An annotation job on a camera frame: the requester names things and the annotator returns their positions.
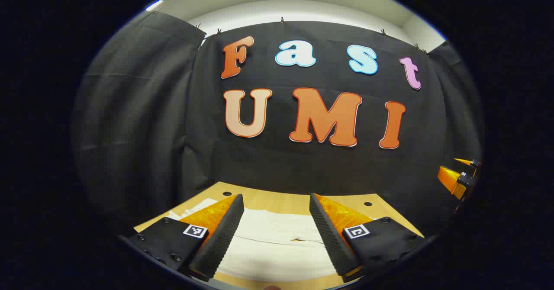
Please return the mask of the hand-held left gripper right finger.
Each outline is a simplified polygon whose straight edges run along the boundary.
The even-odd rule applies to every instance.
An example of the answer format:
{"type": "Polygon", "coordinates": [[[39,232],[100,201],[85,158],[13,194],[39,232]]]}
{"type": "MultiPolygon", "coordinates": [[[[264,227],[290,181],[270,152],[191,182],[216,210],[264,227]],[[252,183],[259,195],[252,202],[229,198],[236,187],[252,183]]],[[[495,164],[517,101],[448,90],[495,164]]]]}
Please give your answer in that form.
{"type": "Polygon", "coordinates": [[[316,193],[310,214],[330,260],[344,282],[374,280],[403,266],[428,239],[385,216],[371,219],[316,193]]]}

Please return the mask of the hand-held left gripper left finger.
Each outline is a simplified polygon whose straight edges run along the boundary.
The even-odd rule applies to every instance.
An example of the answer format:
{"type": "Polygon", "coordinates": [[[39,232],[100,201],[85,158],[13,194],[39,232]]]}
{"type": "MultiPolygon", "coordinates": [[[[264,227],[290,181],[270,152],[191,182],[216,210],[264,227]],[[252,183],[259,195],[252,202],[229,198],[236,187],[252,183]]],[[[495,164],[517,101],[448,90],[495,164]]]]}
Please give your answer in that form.
{"type": "Polygon", "coordinates": [[[180,220],[163,217],[118,239],[161,270],[202,281],[214,278],[244,212],[235,194],[180,220]]]}

